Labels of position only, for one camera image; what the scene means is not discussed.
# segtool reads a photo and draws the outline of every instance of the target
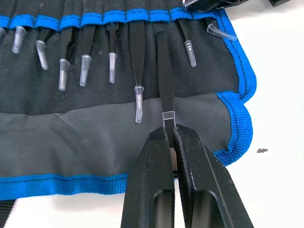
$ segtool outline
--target white surface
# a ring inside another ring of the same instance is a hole
[[[251,0],[227,13],[257,77],[246,103],[253,141],[228,169],[255,228],[304,228],[304,0],[277,8]],[[6,228],[119,228],[123,200],[123,194],[19,199]],[[175,227],[184,227],[178,199]]]

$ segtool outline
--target black fabric pouch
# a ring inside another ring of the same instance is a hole
[[[162,126],[156,34],[168,33],[176,123],[194,129],[224,165],[248,149],[252,138],[244,103],[256,79],[238,41],[206,32],[204,18],[234,34],[224,11],[189,13],[181,0],[2,0],[0,27],[0,200],[50,194],[125,191],[126,173],[150,132]],[[178,19],[187,19],[197,66],[191,67]],[[143,118],[135,120],[135,79],[129,22],[145,21]],[[109,34],[119,22],[115,84],[109,83]],[[79,85],[82,27],[97,25],[85,87]],[[12,53],[14,28],[27,34]],[[66,91],[58,90],[60,31],[76,27]],[[40,28],[49,70],[40,66]]]

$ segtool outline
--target gray fabric panel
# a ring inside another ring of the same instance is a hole
[[[176,98],[176,123],[192,128],[211,150],[226,149],[230,116],[215,94]],[[56,173],[115,175],[128,170],[148,134],[162,126],[160,99],[108,104],[64,114],[0,114],[0,176]]]

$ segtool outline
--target tool roll pouch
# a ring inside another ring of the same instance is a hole
[[[127,172],[150,132],[161,127],[156,34],[168,33],[177,124],[194,129],[229,165],[248,149],[252,125],[244,103],[256,79],[239,43],[206,32],[204,18],[234,30],[224,11],[186,12],[181,0],[2,0],[0,27],[0,200],[125,191]],[[178,19],[186,19],[196,57],[191,67]],[[142,73],[143,118],[135,122],[134,72],[129,23],[145,21]],[[109,83],[109,33],[116,35],[115,83]],[[82,28],[97,25],[85,87],[79,85]],[[11,47],[16,26],[27,33],[19,54]],[[66,91],[59,91],[60,35],[76,27]],[[36,40],[41,28],[48,70],[41,68]]]

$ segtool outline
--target small debris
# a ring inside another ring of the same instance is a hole
[[[264,152],[267,152],[267,151],[268,151],[268,149],[266,149],[266,148],[265,149],[260,149],[259,148],[256,152],[257,153],[264,153]]]

